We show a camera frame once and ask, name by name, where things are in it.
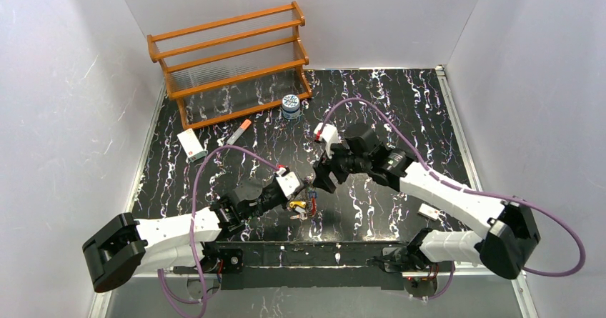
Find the red handled keyring with keys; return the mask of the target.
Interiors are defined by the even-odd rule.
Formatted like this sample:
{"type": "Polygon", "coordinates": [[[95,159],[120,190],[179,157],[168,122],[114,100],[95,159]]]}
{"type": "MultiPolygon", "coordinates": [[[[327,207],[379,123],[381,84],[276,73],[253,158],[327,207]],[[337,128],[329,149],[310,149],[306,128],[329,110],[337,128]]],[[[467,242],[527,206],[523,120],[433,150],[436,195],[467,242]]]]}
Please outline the red handled keyring with keys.
{"type": "Polygon", "coordinates": [[[314,189],[308,189],[304,194],[307,195],[307,205],[287,205],[292,213],[290,219],[307,220],[315,216],[317,212],[317,192],[314,189]]]}

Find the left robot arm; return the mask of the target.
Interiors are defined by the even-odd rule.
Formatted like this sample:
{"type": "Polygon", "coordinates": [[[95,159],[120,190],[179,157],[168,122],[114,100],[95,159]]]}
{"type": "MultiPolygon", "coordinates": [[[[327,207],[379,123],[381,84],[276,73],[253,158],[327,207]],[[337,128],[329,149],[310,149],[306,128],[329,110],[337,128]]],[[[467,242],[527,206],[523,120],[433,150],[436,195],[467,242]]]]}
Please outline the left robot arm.
{"type": "Polygon", "coordinates": [[[118,214],[82,246],[94,291],[109,292],[142,272],[192,267],[195,256],[213,257],[205,244],[239,234],[252,217],[286,209],[310,184],[290,172],[267,185],[242,181],[194,216],[136,219],[130,212],[118,214]]]}

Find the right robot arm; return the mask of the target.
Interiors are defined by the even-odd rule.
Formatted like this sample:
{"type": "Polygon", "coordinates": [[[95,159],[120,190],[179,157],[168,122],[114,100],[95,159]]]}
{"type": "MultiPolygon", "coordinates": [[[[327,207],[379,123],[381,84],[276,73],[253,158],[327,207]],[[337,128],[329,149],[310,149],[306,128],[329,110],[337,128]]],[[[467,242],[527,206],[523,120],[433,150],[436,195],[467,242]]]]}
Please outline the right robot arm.
{"type": "Polygon", "coordinates": [[[412,152],[386,146],[366,124],[349,126],[344,143],[331,124],[318,124],[314,137],[324,145],[313,166],[314,187],[333,193],[349,175],[366,174],[375,183],[421,199],[467,226],[461,232],[421,229],[407,246],[374,258],[390,272],[469,262],[515,279],[540,242],[530,208],[471,194],[469,187],[424,168],[412,152]]]}

